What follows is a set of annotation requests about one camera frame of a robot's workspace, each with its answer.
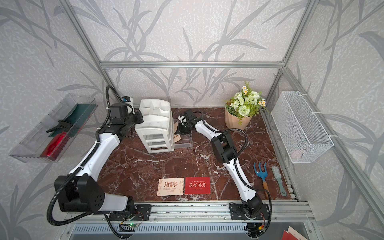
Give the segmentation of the aluminium front rail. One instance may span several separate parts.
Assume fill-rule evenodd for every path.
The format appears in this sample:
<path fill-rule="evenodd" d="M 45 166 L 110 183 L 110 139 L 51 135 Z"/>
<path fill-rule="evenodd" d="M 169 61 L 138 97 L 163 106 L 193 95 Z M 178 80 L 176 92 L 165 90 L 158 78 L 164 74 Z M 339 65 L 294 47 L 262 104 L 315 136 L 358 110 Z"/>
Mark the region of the aluminium front rail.
<path fill-rule="evenodd" d="M 150 210 L 137 214 L 134 223 L 230 223 L 240 214 L 230 210 L 230 201 L 197 202 L 139 202 L 151 205 Z M 273 200 L 270 209 L 272 223 L 314 222 L 315 217 L 307 202 Z"/>

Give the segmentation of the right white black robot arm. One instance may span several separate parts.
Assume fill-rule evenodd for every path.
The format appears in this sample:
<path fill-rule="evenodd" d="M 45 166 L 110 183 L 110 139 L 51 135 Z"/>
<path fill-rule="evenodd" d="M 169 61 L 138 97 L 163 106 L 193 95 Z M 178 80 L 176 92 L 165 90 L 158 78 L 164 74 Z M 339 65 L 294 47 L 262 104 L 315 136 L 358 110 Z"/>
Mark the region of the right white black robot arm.
<path fill-rule="evenodd" d="M 253 220 L 259 216 L 263 201 L 258 192 L 265 192 L 270 204 L 272 198 L 268 190 L 259 190 L 251 186 L 240 165 L 239 156 L 248 145 L 247 134 L 240 129 L 217 130 L 205 121 L 203 114 L 198 117 L 196 112 L 189 109 L 178 116 L 176 133 L 187 135 L 191 134 L 192 131 L 202 134 L 211 141 L 216 159 L 228 170 L 238 189 L 246 217 Z M 245 137 L 246 141 L 239 151 L 236 149 L 230 132 L 239 132 Z"/>

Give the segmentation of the green circuit board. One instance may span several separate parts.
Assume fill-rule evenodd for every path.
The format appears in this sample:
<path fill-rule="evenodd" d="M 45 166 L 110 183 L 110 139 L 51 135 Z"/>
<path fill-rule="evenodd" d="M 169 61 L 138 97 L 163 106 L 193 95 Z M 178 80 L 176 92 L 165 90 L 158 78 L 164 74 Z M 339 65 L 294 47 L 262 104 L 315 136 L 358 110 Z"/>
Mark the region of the green circuit board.
<path fill-rule="evenodd" d="M 129 229 L 132 230 L 134 228 L 138 228 L 141 224 L 142 224 L 142 222 L 137 222 L 137 223 L 120 223 L 119 224 L 119 228 L 122 231 L 128 231 Z"/>

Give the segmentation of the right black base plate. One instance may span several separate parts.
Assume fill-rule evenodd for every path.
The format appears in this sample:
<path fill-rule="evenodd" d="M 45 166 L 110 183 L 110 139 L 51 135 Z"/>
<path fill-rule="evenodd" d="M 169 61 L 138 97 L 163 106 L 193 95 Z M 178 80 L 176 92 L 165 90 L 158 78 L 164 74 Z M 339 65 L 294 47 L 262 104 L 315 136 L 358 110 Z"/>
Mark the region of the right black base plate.
<path fill-rule="evenodd" d="M 270 218 L 270 209 L 268 204 L 263 204 L 262 208 L 256 213 L 255 217 L 247 217 L 242 204 L 229 203 L 231 220 L 267 220 Z"/>

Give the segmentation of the blue garden hand rake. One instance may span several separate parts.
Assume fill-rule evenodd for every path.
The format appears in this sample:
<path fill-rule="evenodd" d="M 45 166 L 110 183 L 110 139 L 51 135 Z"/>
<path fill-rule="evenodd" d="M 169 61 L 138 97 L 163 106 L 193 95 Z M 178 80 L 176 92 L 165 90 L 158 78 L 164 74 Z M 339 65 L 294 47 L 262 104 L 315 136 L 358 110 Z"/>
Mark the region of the blue garden hand rake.
<path fill-rule="evenodd" d="M 262 179 L 263 187 L 264 187 L 264 190 L 265 190 L 265 195 L 266 195 L 266 197 L 268 198 L 268 197 L 269 197 L 269 195 L 268 195 L 268 193 L 269 193 L 269 187 L 268 187 L 268 184 L 267 184 L 267 182 L 266 182 L 266 178 L 267 178 L 267 176 L 268 176 L 268 171 L 267 171 L 266 163 L 264 163 L 264 164 L 259 163 L 259 164 L 258 164 L 258 167 L 259 167 L 258 170 L 257 170 L 256 166 L 257 166 L 256 163 L 254 163 L 254 165 L 253 165 L 254 171 L 255 171 L 256 175 L 257 175 L 259 178 Z"/>

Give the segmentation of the black clamp in bin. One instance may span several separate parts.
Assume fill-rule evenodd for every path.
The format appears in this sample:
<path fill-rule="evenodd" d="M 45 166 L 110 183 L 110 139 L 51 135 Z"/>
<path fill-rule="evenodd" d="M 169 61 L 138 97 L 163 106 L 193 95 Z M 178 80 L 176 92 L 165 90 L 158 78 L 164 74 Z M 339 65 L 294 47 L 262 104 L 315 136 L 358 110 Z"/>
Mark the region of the black clamp in bin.
<path fill-rule="evenodd" d="M 46 131 L 46 133 L 51 133 L 51 132 L 54 132 L 57 130 L 60 130 L 62 132 L 68 132 L 72 126 L 73 126 L 73 124 L 71 124 L 67 121 L 64 121 L 64 120 L 60 120 L 60 121 L 58 121 L 58 124 L 55 127 L 48 129 Z"/>

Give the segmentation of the green card in bin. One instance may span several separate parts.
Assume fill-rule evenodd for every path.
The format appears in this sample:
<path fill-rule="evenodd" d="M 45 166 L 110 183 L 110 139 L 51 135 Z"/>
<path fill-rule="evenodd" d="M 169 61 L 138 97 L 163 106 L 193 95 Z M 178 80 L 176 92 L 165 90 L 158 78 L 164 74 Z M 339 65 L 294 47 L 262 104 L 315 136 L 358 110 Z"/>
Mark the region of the green card in bin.
<path fill-rule="evenodd" d="M 69 138 L 73 138 L 80 131 L 80 128 L 84 125 L 96 108 L 96 104 L 76 104 L 76 106 L 64 118 L 64 121 L 73 124 L 71 129 L 67 132 Z M 60 130 L 51 132 L 49 137 L 54 137 L 60 133 L 62 133 Z"/>

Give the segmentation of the red brush in bin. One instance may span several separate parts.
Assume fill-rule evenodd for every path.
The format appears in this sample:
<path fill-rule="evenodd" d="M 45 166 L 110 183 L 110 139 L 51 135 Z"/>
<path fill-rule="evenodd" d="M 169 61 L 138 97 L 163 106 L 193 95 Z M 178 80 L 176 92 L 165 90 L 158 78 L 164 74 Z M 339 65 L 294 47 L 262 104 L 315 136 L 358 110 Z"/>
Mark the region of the red brush in bin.
<path fill-rule="evenodd" d="M 40 157 L 55 161 L 63 151 L 68 141 L 69 135 L 67 132 L 57 134 L 53 137 L 47 147 L 43 150 Z"/>

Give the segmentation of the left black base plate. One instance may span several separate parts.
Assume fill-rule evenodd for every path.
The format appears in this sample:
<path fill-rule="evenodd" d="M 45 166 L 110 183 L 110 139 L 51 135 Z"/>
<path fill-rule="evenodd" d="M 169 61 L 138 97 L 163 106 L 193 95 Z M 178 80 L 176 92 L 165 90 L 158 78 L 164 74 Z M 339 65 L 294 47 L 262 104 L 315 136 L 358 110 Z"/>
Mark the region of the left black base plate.
<path fill-rule="evenodd" d="M 131 214 L 130 212 L 112 212 L 109 215 L 110 221 L 148 221 L 151 214 L 152 205 L 140 204 L 135 205 L 136 212 Z"/>

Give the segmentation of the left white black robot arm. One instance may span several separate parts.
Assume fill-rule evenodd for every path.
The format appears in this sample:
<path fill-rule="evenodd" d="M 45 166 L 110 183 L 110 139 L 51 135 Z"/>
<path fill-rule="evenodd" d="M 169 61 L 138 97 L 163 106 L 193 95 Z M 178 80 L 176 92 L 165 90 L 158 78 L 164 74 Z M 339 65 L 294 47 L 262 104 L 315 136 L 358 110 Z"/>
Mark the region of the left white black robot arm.
<path fill-rule="evenodd" d="M 56 193 L 47 209 L 47 221 L 52 226 L 63 226 L 93 214 L 111 212 L 134 216 L 137 208 L 132 197 L 107 194 L 99 186 L 99 174 L 114 149 L 133 133 L 143 115 L 135 111 L 133 101 L 124 96 L 111 104 L 112 86 L 106 86 L 107 117 L 95 133 L 96 141 L 81 162 L 65 176 L 54 182 Z"/>

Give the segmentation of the pink postcard red characters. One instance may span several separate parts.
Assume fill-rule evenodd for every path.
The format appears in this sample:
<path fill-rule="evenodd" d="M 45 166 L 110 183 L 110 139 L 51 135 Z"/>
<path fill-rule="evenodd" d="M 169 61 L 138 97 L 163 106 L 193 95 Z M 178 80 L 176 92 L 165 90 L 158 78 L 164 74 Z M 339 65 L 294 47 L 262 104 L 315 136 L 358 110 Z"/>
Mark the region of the pink postcard red characters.
<path fill-rule="evenodd" d="M 184 178 L 159 179 L 157 196 L 179 196 L 184 194 Z"/>

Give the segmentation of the potted white flower plant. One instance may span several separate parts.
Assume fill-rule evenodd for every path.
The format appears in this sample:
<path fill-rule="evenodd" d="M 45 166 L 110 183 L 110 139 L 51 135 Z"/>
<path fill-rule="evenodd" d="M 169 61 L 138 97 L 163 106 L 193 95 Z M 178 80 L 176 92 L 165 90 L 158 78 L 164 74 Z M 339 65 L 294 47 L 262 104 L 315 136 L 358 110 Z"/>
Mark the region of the potted white flower plant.
<path fill-rule="evenodd" d="M 225 105 L 225 122 L 229 129 L 244 130 L 253 116 L 266 107 L 266 100 L 261 92 L 254 91 L 250 82 L 245 82 L 240 92 L 237 92 Z"/>

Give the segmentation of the white plastic drawer organizer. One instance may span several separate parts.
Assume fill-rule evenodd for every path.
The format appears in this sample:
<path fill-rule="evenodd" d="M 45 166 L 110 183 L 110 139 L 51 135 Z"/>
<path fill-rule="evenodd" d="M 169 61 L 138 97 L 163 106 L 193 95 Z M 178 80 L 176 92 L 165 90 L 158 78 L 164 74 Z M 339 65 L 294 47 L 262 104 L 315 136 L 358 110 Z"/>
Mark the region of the white plastic drawer organizer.
<path fill-rule="evenodd" d="M 135 131 L 148 153 L 174 151 L 174 120 L 171 104 L 164 100 L 143 99 L 139 110 L 144 122 L 137 124 Z"/>

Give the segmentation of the red paper at corner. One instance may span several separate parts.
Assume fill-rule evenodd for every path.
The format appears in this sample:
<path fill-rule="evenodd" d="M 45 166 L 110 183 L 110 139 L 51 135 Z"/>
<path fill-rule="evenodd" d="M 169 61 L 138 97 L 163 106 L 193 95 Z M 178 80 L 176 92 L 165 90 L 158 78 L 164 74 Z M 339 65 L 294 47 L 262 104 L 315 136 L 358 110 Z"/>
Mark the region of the red paper at corner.
<path fill-rule="evenodd" d="M 306 237 L 301 235 L 298 231 L 289 226 L 287 231 L 284 231 L 282 240 L 308 240 Z"/>

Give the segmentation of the red item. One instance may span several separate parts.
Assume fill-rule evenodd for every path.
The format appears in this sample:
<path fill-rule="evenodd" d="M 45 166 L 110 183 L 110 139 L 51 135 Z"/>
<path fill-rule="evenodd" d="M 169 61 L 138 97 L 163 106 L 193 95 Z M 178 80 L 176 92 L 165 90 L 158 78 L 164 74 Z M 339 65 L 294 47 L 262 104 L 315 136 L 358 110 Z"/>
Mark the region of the red item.
<path fill-rule="evenodd" d="M 185 178 L 186 195 L 208 195 L 211 193 L 211 182 L 209 177 L 187 177 Z"/>

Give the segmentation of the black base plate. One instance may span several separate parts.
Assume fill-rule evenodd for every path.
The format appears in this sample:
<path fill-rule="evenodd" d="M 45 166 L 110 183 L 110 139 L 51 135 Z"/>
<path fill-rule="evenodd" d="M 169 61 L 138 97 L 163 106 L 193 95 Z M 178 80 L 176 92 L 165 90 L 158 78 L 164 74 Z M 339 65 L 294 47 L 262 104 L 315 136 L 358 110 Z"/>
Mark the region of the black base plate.
<path fill-rule="evenodd" d="M 267 220 L 270 218 L 270 209 L 268 204 L 263 204 L 262 208 L 256 213 L 255 217 L 247 217 L 242 204 L 229 203 L 231 220 Z"/>
<path fill-rule="evenodd" d="M 110 221 L 148 221 L 151 214 L 152 205 L 140 204 L 135 205 L 136 212 L 131 214 L 130 212 L 112 212 L 109 215 Z"/>

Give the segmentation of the clear plastic wall bin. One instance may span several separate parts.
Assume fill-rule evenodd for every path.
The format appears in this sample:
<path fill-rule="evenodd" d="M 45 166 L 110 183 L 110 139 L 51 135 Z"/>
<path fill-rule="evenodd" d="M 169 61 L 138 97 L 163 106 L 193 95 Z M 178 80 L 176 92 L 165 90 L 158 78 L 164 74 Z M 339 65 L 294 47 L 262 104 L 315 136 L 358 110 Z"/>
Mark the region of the clear plastic wall bin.
<path fill-rule="evenodd" d="M 80 97 L 73 94 L 66 95 L 65 98 L 59 104 L 57 104 L 55 108 L 36 127 L 34 127 L 18 145 L 16 145 L 11 150 L 9 155 L 24 163 L 57 162 L 68 149 L 68 147 L 80 131 L 73 138 L 69 138 L 68 143 L 66 144 L 63 151 L 55 161 L 40 157 L 43 150 L 53 139 L 53 137 L 49 137 L 51 133 L 46 133 L 46 131 L 56 126 L 59 120 L 64 120 L 64 118 L 70 113 L 70 111 L 76 106 L 76 104 L 97 105 L 94 97 Z"/>

